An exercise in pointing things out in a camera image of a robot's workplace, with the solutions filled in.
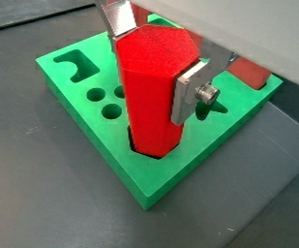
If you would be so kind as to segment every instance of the red hexagonal prism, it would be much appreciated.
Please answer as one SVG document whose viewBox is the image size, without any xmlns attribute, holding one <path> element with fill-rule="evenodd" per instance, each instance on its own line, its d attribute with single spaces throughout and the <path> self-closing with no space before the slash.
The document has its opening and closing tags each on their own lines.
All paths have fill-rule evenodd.
<svg viewBox="0 0 299 248">
<path fill-rule="evenodd" d="M 176 76 L 199 58 L 184 29 L 144 25 L 115 44 L 135 150 L 161 158 L 179 144 L 171 122 Z"/>
</svg>

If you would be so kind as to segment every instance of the green puzzle board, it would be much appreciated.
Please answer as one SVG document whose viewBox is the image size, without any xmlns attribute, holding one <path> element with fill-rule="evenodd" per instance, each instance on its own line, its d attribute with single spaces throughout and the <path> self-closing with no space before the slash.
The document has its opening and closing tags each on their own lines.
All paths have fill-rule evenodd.
<svg viewBox="0 0 299 248">
<path fill-rule="evenodd" d="M 168 24 L 157 15 L 151 15 L 150 21 Z M 76 65 L 62 62 L 62 57 L 82 67 L 82 75 L 76 74 Z M 155 160 L 130 148 L 127 109 L 124 99 L 115 94 L 119 78 L 107 33 L 42 56 L 36 62 L 48 87 L 143 209 L 157 202 L 224 143 L 280 85 L 280 80 L 271 76 L 265 87 L 256 91 L 223 72 L 213 84 L 221 90 L 219 103 L 228 111 L 211 111 L 204 121 L 193 114 L 179 146 Z"/>
</svg>

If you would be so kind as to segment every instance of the green block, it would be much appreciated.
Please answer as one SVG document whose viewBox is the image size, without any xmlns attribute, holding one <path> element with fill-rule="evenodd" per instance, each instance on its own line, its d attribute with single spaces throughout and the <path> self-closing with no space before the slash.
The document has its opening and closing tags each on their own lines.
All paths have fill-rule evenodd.
<svg viewBox="0 0 299 248">
<path fill-rule="evenodd" d="M 150 20 L 171 25 L 157 15 L 151 15 Z M 229 73 L 217 75 L 213 84 L 221 90 L 219 103 L 204 121 L 191 116 L 180 144 L 156 160 L 130 148 L 127 109 L 107 33 L 36 61 L 48 87 L 143 209 L 157 202 L 219 148 L 280 85 L 271 76 L 265 87 L 256 91 Z"/>
</svg>

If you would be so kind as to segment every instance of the circular hole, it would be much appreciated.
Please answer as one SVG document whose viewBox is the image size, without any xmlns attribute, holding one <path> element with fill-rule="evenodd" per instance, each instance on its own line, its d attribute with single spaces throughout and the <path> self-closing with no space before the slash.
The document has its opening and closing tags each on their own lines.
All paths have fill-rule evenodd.
<svg viewBox="0 0 299 248">
<path fill-rule="evenodd" d="M 115 90 L 114 90 L 114 95 L 119 98 L 124 98 L 124 94 L 123 94 L 123 86 L 119 85 Z"/>
<path fill-rule="evenodd" d="M 119 105 L 106 105 L 103 107 L 103 117 L 108 120 L 116 119 L 122 114 L 122 107 Z"/>
<path fill-rule="evenodd" d="M 87 99 L 92 102 L 99 102 L 106 96 L 106 91 L 102 88 L 94 88 L 87 92 Z"/>
</svg>

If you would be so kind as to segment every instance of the metal bracket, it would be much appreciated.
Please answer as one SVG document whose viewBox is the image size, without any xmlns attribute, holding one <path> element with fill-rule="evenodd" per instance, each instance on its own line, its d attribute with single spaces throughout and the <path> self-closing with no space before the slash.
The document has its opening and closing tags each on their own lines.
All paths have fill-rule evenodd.
<svg viewBox="0 0 299 248">
<path fill-rule="evenodd" d="M 197 61 L 176 79 L 171 113 L 171 120 L 176 125 L 181 125 L 193 114 L 197 101 L 205 105 L 215 102 L 220 91 L 211 85 L 211 81 L 237 60 L 237 55 L 221 46 L 205 44 L 209 45 L 205 49 L 208 63 Z"/>
<path fill-rule="evenodd" d="M 111 38 L 136 28 L 132 7 L 128 0 L 95 0 Z"/>
</svg>

